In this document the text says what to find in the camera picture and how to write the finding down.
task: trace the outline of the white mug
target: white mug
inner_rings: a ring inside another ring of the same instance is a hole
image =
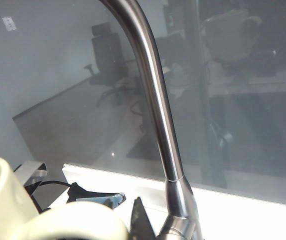
[[[251,20],[262,23],[258,16],[249,16],[247,9],[234,9],[215,15],[204,21],[205,40],[213,60],[233,64],[251,54],[258,36],[249,37],[243,30],[243,23]]]
[[[9,164],[0,158],[0,240],[127,240],[128,230],[112,209],[72,202],[39,214]]]

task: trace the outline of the faucet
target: faucet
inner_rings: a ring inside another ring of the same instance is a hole
[[[151,27],[136,0],[100,0],[133,48],[165,174],[168,216],[158,240],[203,240],[197,204],[184,176],[162,66]]]

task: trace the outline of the chair base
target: chair base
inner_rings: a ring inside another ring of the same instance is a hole
[[[110,90],[107,90],[107,91],[104,91],[101,96],[99,97],[99,99],[97,100],[96,102],[96,107],[98,108],[100,105],[101,105],[101,102],[107,98],[108,96],[110,95],[113,95],[115,94],[115,97],[116,97],[116,104],[117,105],[120,105],[122,104],[122,98],[120,96],[120,93],[121,92],[127,92],[127,91],[130,91],[130,90],[135,90],[135,88],[127,88],[125,86],[119,86],[119,87],[116,87],[115,85],[113,85],[113,88],[110,89]]]

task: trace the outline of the wall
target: wall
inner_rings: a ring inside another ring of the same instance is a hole
[[[13,168],[33,157],[12,117],[90,76],[91,26],[107,19],[96,0],[0,0],[0,157]]]

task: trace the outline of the electrical outlet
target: electrical outlet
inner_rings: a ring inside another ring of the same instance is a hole
[[[14,23],[12,17],[5,16],[5,17],[2,17],[2,19],[3,19],[3,22],[5,24],[6,30],[13,31],[13,30],[17,29],[17,26],[15,26],[15,23]]]

